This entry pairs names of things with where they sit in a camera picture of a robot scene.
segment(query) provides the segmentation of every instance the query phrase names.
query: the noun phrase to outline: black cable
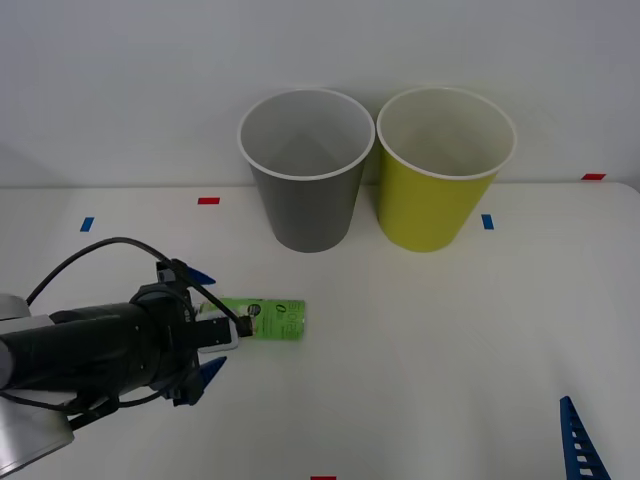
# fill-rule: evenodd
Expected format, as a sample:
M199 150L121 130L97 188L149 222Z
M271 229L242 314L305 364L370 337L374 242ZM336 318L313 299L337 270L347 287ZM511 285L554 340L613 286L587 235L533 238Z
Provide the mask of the black cable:
M162 286L157 286L157 287L149 287L149 288L145 288L144 290L136 293L133 297L131 297L131 300L129 300L129 303L138 303L138 301L142 298L145 297L151 293L162 293L163 295L168 295L171 298L177 300L178 302L182 303L182 305L187 309L187 311L189 312L189 316L191 317L191 321L195 322L196 321L196 311L193 309L193 306L187 302L187 300L180 295L177 292L174 292L173 290L171 290L170 288L167 287L162 287Z
M144 397L144 398L140 398L138 400L130 400L128 402L120 402L120 408L137 407L139 405L144 405L145 403L149 403L149 402L155 400L156 398L160 398L163 394L169 392L170 390L173 390L174 388L179 386L182 382L184 382L191 372L192 372L191 367L186 367L184 369L184 371L182 372L182 375L178 376L175 381L171 382L167 386L162 387L156 393L152 393L151 395L149 395L147 397Z
M53 271L51 271L51 273L49 273L49 275L47 275L45 277L45 279L42 280L38 284L38 286L33 290L33 292L31 292L31 295L29 295L27 297L27 300L26 300L27 301L27 305L31 305L34 302L34 300L38 297L38 295L40 295L42 293L42 291L47 287L47 285L49 285L49 283L51 283L51 281L54 278L56 278L58 276L58 274L60 274L60 272L62 272L65 268L67 268L73 262L75 262L76 260L78 260L81 257L84 257L88 253L93 252L94 250L97 250L99 248L105 247L107 245L113 245L115 243L124 243L124 244L127 244L127 245L133 245L134 247L138 247L139 249L144 250L145 252L147 252L151 256L155 257L160 263L162 263L165 267L170 269L175 274L175 276L177 278L182 280L184 283L186 283L190 287L193 287L204 298L206 298L211 303L213 303L216 307L218 307L220 309L220 311L222 311L227 317L229 317L233 321L233 323L238 325L239 319L236 316L236 314L233 313L232 310L230 310L224 303L222 303L215 295L209 293L198 282L193 280L188 275L183 274L182 271L180 271L180 269L176 268L173 265L173 262L168 257L166 257L165 255L160 253L155 248L147 245L146 243L143 243L143 242L141 242L139 240L135 240L133 238L127 238L127 237L107 238L107 239L101 240L99 242L93 243L93 244L89 245L88 247L85 247L82 250L79 250L78 252L76 252L73 255L71 255L64 262L62 262L60 265L58 265L56 268L54 268ZM162 293L168 294L170 296L173 296L174 298L179 300L181 303L183 303L187 307L187 310L188 310L189 314L192 316L192 319L195 320L196 313L195 313L195 310L193 309L193 306L189 305L189 303L184 298L182 298L180 295L178 295L177 293L175 293L175 292L173 292L173 291L171 291L169 289L164 290L164 289L161 289L161 288L158 288L158 289L151 288L151 289L148 289L146 291L140 292L139 294L134 295L134 297L131 299L131 301L135 302L136 300L139 300L140 298L142 298L147 293L151 293L154 290L156 290L158 292L162 291ZM175 382L171 383L170 385L158 390L156 393L154 393L152 395L149 395L148 397L141 398L139 400L131 400L129 402L120 402L120 407L121 408L135 407L135 406L138 406L138 405L143 405L145 403L148 403L148 402L150 402L152 400L155 400L156 398L159 398L164 393L168 392L169 390L172 390L172 389L176 388L180 383L182 383L187 378L187 376L189 375L190 371L191 371L190 368L186 368L184 374L180 375L178 377L178 379ZM92 413L91 410L75 409L75 408L66 407L64 405L53 405L53 404L49 404L49 403L37 402L35 400L28 400L26 398L16 397L15 395L11 395L10 393L6 393L6 392L3 392L3 391L0 391L0 397L4 398L5 400L9 400L9 401L12 401L14 403L17 403L19 405L26 405L26 406L30 406L30 407L43 408L43 409L46 409L46 410L53 410L53 411L56 411L56 412L65 413L67 415L79 415L79 414L91 414Z
M235 313L233 313L232 310L230 310L224 303L222 303L215 295L209 293L198 282L194 281L188 275L184 275L180 271L180 269L174 267L173 262L168 257L164 256L158 250L156 250L153 247L150 247L146 243L140 242L139 240L134 240L133 238L127 238L127 237L106 238L92 245L89 245L88 247L85 247L82 250L79 250L78 252L71 255L64 262L62 262L60 265L54 268L53 271L49 275L47 275L46 278L42 282L40 282L40 284L38 284L38 286L33 290L33 292L31 292L31 295L27 297L27 305L31 305L33 301L38 297L38 295L40 295L40 293L42 293L42 291L47 287L47 285L51 283L51 280L53 280L60 272L62 272L65 268L67 268L73 262L78 260L80 257L84 257L86 254L91 253L94 250L97 250L101 247L105 247L107 245L113 245L114 243L125 243L127 245L133 245L134 247L138 247L139 249L144 250L148 254L152 255L153 257L158 259L158 261L162 263L165 267L170 269L176 275L177 278L182 280L184 283L186 283L190 287L193 287L199 294L201 294L204 298L206 298L208 301L210 301L216 307L218 307L220 311L222 311L227 317L229 317L233 321L233 323L235 323L236 325L239 323L238 317L236 316Z
M91 410L82 409L82 408L72 408L67 407L65 405L53 405L50 403L37 402L35 400L29 400L23 397L16 397L15 395L11 395L7 392L0 392L0 397L5 400L9 400L10 402L17 403L18 405L26 405L28 407L38 407L44 408L45 410L53 410L54 412L62 412L66 415L80 415L80 414L89 414L91 415Z

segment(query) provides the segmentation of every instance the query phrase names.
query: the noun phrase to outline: white table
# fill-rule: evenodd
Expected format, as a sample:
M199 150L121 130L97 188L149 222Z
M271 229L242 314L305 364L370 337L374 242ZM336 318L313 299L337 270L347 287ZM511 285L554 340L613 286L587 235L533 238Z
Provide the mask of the white table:
M218 293L308 306L301 342L243 341L197 406L117 412L14 478L562 479L564 395L614 480L637 478L638 193L495 185L431 254L391 244L371 198L339 246L300 254L274 239L253 188L0 191L0 291L26 296L79 248L126 235ZM32 310L127 301L153 280L151 257L112 246Z

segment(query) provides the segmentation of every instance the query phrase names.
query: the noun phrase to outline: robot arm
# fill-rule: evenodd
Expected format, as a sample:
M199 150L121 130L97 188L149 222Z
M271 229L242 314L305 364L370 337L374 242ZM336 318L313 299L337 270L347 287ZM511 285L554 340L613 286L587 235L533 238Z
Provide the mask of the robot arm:
M119 243L113 240L99 243ZM174 406L195 405L226 359L201 366L197 349L231 344L232 328L251 335L250 319L231 311L229 318L196 322L188 267L170 260L156 268L158 282L128 303L32 317L25 300L0 295L0 478L119 408L161 396ZM120 401L142 386L156 392Z

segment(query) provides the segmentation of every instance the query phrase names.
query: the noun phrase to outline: blue tape marker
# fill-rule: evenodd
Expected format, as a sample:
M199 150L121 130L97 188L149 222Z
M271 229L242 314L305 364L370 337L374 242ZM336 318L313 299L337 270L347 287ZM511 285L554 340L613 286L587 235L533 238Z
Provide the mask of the blue tape marker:
M82 222L82 226L80 227L81 232L88 232L91 230L91 225L93 225L93 219L95 217L86 217L84 222Z
M488 213L482 214L482 224L485 230L493 230L493 219Z

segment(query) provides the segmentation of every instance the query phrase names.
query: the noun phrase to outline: red tape marker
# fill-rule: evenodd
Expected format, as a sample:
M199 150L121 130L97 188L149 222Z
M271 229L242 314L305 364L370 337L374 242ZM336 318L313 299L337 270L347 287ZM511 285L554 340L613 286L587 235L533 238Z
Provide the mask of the red tape marker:
M587 173L582 180L602 180L606 175L606 173Z
M198 199L198 205L218 205L220 203L220 197L200 197Z

